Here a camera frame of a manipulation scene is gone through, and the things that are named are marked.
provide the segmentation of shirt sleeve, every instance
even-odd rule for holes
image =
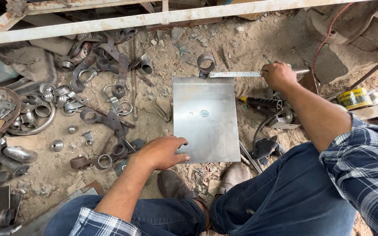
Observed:
[[[70,236],[141,236],[141,232],[124,220],[82,207]]]
[[[378,126],[352,115],[352,130],[320,154],[340,195],[360,212],[378,235]]]

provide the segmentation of hand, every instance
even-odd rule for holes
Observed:
[[[131,159],[138,159],[142,165],[148,165],[153,170],[165,170],[175,164],[189,161],[187,154],[175,154],[181,145],[187,145],[185,138],[164,136],[148,142]]]
[[[265,78],[268,86],[276,91],[283,92],[297,83],[297,75],[285,63],[275,61],[262,67],[260,75]]]

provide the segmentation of white metal frame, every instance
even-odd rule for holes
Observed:
[[[70,10],[101,8],[116,5],[146,3],[152,0],[67,0],[71,8],[60,1],[28,3],[27,15],[53,13]],[[81,21],[69,24],[36,27],[8,31],[23,17],[14,17],[7,12],[0,17],[0,43],[33,40],[54,36],[73,35],[101,30],[114,30],[126,27],[137,27],[153,24],[169,24],[177,21],[189,21],[222,16],[235,16],[249,13],[305,8],[320,5],[348,3],[351,0],[260,0],[257,2],[237,3],[205,8],[168,11],[168,0],[163,1],[163,12],[124,16],[111,19]]]

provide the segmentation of person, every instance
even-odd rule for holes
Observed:
[[[378,235],[378,126],[306,90],[281,62],[262,76],[281,92],[311,142],[291,148],[250,178],[241,163],[230,165],[212,205],[168,168],[190,159],[175,154],[188,142],[160,137],[132,155],[105,196],[71,200],[51,219],[45,236],[197,236],[220,234],[350,236],[356,212]],[[138,200],[153,170],[163,199]]]

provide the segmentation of red electric cable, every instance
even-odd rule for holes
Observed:
[[[326,41],[329,39],[329,36],[331,35],[331,31],[332,31],[332,25],[333,23],[335,22],[335,20],[338,18],[338,16],[347,8],[351,5],[352,3],[348,3],[336,16],[335,18],[333,19],[331,25],[329,26],[329,30],[328,30],[328,36],[326,36],[326,39],[322,42],[322,44],[319,46],[318,50],[316,51],[316,54],[315,54],[315,57],[313,58],[313,64],[312,64],[312,71],[315,71],[315,64],[316,64],[316,59],[318,58],[318,54],[319,54],[319,51],[320,49],[322,48],[323,44],[326,43]]]

